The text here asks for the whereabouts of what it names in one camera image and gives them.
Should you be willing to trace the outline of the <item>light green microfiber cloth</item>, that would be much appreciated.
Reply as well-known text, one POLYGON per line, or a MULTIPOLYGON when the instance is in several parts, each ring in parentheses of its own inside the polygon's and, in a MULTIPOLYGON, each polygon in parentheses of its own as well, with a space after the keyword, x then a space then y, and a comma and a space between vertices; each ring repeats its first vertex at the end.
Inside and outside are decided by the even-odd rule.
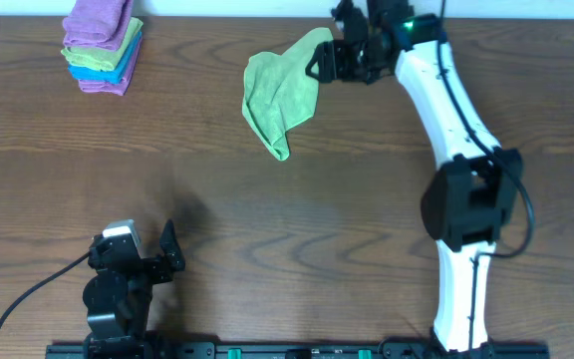
POLYGON ((280 162, 290 157, 287 133, 315 115, 319 83, 305 69, 316 47, 332 39, 330 29, 319 27, 282 54, 260 52, 248 60, 243 75, 242 115, 280 162))

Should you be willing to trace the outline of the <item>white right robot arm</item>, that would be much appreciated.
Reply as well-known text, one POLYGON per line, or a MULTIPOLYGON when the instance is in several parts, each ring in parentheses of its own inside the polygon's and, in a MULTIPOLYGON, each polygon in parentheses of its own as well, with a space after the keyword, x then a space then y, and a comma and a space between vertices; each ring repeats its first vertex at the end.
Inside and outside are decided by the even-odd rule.
POLYGON ((411 97, 429 136, 436 172, 421 200, 435 241, 439 300, 426 354, 496 358, 484 323, 486 281, 500 231, 522 191, 522 159, 505 150, 474 108, 456 70, 443 17, 406 1, 351 1, 332 9, 341 40, 320 43, 306 65, 321 84, 373 84, 385 70, 411 97))

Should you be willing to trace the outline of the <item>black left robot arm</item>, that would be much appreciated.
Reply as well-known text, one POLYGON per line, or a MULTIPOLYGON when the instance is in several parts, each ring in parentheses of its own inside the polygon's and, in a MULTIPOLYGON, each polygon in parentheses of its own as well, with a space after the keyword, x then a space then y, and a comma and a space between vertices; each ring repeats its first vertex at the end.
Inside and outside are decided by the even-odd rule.
POLYGON ((83 301, 91 334, 86 358, 174 358, 172 345, 147 329, 152 289, 173 281, 185 260, 169 219, 159 237, 161 253, 142 258, 131 219, 109 224, 93 238, 88 264, 97 275, 85 286, 83 301))

